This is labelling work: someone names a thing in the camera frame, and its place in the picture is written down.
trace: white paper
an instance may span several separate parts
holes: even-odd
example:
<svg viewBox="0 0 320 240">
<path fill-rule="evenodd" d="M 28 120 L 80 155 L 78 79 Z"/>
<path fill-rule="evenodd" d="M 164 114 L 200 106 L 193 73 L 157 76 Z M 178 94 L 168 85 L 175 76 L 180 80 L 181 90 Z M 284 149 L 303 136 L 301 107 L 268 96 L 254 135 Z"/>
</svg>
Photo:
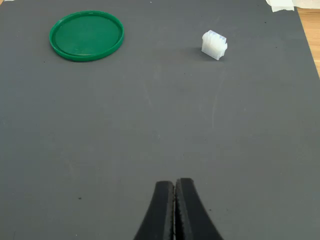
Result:
<svg viewBox="0 0 320 240">
<path fill-rule="evenodd" d="M 295 7 L 302 9 L 320 9 L 320 0 L 265 0 L 271 6 L 272 12 L 280 10 L 294 11 Z"/>
</svg>

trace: green lid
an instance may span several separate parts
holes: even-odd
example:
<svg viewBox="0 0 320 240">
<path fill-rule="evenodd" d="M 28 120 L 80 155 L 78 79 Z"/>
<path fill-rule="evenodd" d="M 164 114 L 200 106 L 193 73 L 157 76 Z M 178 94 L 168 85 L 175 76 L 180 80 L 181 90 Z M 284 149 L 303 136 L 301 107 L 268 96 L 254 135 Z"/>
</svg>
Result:
<svg viewBox="0 0 320 240">
<path fill-rule="evenodd" d="M 115 52 L 124 40 L 122 23 L 103 11 L 80 11 L 60 19 L 50 31 L 50 43 L 60 56 L 93 61 Z"/>
</svg>

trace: gray table surface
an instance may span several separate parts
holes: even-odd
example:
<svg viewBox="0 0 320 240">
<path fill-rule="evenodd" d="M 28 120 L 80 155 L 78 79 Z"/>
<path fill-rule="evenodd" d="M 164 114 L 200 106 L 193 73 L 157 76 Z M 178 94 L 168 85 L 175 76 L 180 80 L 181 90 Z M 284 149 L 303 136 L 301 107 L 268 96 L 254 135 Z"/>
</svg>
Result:
<svg viewBox="0 0 320 240">
<path fill-rule="evenodd" d="M 190 177 L 225 240 L 318 240 L 320 81 L 298 13 L 151 1 L 0 6 L 0 239 L 130 240 L 155 182 Z M 122 21 L 118 51 L 52 50 L 81 10 Z M 210 29 L 220 61 L 201 52 Z"/>
</svg>

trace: white plastic block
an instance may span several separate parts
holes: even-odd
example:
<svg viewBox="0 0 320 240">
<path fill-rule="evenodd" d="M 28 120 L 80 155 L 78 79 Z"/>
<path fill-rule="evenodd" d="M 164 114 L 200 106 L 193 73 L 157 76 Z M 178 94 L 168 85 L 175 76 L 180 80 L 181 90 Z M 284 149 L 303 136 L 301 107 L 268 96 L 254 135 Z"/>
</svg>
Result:
<svg viewBox="0 0 320 240">
<path fill-rule="evenodd" d="M 202 36 L 201 51 L 208 54 L 210 57 L 219 60 L 225 55 L 228 48 L 227 39 L 220 34 L 209 30 Z"/>
</svg>

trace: wooden table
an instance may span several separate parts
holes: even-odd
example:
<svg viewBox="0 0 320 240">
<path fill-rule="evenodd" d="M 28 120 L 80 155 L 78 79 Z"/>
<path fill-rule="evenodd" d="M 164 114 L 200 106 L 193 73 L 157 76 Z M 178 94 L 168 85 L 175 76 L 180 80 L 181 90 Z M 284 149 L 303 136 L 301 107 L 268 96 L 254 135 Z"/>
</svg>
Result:
<svg viewBox="0 0 320 240">
<path fill-rule="evenodd" d="M 320 75 L 320 9 L 298 8 L 313 60 Z"/>
</svg>

